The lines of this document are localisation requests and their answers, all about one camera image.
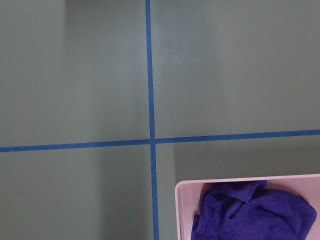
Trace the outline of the purple cloth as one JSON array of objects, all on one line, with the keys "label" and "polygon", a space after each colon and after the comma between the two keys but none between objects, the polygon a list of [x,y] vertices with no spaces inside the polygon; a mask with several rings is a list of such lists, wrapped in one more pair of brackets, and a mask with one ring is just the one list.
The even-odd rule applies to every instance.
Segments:
[{"label": "purple cloth", "polygon": [[301,196],[267,181],[218,183],[200,199],[193,240],[304,240],[317,218]]}]

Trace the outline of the pink plastic bin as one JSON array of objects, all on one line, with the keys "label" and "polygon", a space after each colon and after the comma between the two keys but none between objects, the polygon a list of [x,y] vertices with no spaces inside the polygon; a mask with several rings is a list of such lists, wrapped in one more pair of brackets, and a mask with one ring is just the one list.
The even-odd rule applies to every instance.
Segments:
[{"label": "pink plastic bin", "polygon": [[194,215],[200,212],[201,195],[217,183],[266,180],[267,189],[279,189],[303,197],[317,212],[306,239],[320,238],[320,175],[282,175],[225,179],[184,180],[175,186],[177,238],[190,240]]}]

